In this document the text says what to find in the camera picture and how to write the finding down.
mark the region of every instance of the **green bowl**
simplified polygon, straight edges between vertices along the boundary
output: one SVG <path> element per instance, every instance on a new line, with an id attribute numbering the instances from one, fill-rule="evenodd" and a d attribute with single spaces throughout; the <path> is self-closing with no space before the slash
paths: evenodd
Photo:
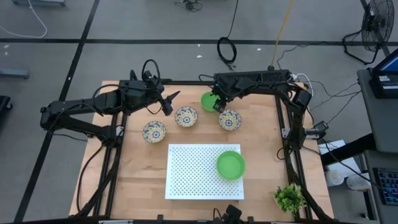
<path id="1" fill-rule="evenodd" d="M 236 180 L 242 177 L 246 165 L 242 155 L 235 151 L 225 151 L 217 159 L 217 171 L 227 180 Z"/>
<path id="2" fill-rule="evenodd" d="M 206 111 L 209 111 L 209 112 L 213 112 L 213 111 L 215 111 L 213 109 L 213 106 L 216 103 L 217 99 L 219 99 L 219 96 L 216 96 L 216 95 L 212 96 L 211 92 L 206 92 L 205 94 L 203 94 L 201 96 L 200 103 L 201 103 L 201 106 L 203 107 L 203 109 L 205 109 Z"/>

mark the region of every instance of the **white pegboard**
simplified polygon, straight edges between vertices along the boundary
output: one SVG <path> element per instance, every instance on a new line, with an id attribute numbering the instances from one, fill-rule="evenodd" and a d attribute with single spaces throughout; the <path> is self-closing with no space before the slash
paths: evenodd
<path id="1" fill-rule="evenodd" d="M 225 180 L 216 168 L 225 151 L 241 153 L 239 144 L 169 144 L 166 199 L 243 200 L 243 178 Z"/>

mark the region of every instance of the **floor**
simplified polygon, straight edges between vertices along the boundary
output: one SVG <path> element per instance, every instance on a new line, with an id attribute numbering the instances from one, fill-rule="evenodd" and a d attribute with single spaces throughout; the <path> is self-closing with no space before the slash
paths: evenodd
<path id="1" fill-rule="evenodd" d="M 11 222 L 16 215 L 44 141 L 45 131 L 39 126 L 40 108 L 58 99 L 65 80 L 70 82 L 67 99 L 71 100 L 90 97 L 103 80 L 128 78 L 130 69 L 141 70 L 148 58 L 158 62 L 162 77 L 175 80 L 197 80 L 201 73 L 228 71 L 218 58 L 215 43 L 229 31 L 235 1 L 201 2 L 203 9 L 195 13 L 175 6 L 174 0 L 68 0 L 66 7 L 35 4 L 34 9 L 48 27 L 45 37 L 48 41 L 10 40 L 14 37 L 0 30 L 0 68 L 25 69 L 30 73 L 28 80 L 1 78 L 0 81 L 0 94 L 11 96 L 14 102 L 0 130 L 0 223 Z M 275 40 L 288 4 L 289 0 L 241 1 L 231 39 Z M 90 11 L 95 16 L 85 36 L 83 30 Z M 291 42 L 279 46 L 277 58 L 283 50 L 305 41 L 340 41 L 360 28 L 362 16 L 359 0 L 296 0 L 281 38 Z M 15 6 L 5 0 L 0 2 L 0 26 L 19 34 L 43 32 L 26 5 Z M 82 34 L 91 43 L 98 39 L 130 41 L 79 47 Z M 392 31 L 390 41 L 398 41 L 397 29 Z M 265 70 L 272 60 L 273 42 L 245 43 L 237 45 L 235 70 Z M 363 58 L 373 56 L 362 46 L 349 49 Z M 222 51 L 230 54 L 228 49 Z M 79 61 L 73 62 L 75 56 L 80 56 Z M 373 65 L 383 58 L 380 53 Z M 298 47 L 287 52 L 280 65 L 324 83 L 330 93 L 355 83 L 356 71 L 366 68 L 347 57 L 342 46 L 327 44 Z M 319 84 L 314 83 L 313 89 L 311 108 L 328 99 Z M 349 92 L 358 90 L 356 85 Z M 348 100 L 334 98 L 312 110 L 315 122 L 329 121 Z M 92 115 L 80 118 L 90 121 Z M 330 123 L 325 139 L 350 142 L 368 132 L 364 102 L 358 95 Z M 25 221 L 68 215 L 84 148 L 84 142 L 53 137 Z M 350 191 L 344 185 L 329 190 L 336 218 L 377 223 L 358 216 L 366 211 L 361 192 Z"/>

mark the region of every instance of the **patterned ceramic bowl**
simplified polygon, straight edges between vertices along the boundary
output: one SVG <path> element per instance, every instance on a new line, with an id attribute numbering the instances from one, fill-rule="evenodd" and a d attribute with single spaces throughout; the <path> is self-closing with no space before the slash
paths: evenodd
<path id="1" fill-rule="evenodd" d="M 184 128 L 190 127 L 198 120 L 198 113 L 190 106 L 182 106 L 175 112 L 175 122 Z"/>
<path id="2" fill-rule="evenodd" d="M 241 115 L 235 110 L 224 110 L 218 118 L 222 128 L 227 131 L 237 130 L 242 124 Z"/>
<path id="3" fill-rule="evenodd" d="M 147 123 L 142 130 L 142 137 L 149 143 L 157 143 L 166 136 L 166 127 L 160 121 Z"/>

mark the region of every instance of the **green plant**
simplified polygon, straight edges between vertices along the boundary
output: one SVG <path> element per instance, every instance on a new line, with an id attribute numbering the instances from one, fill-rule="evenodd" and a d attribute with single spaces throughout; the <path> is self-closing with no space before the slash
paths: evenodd
<path id="1" fill-rule="evenodd" d="M 274 198 L 282 211 L 295 214 L 300 208 L 306 207 L 305 199 L 300 193 L 301 187 L 290 184 L 283 189 L 278 187 Z"/>

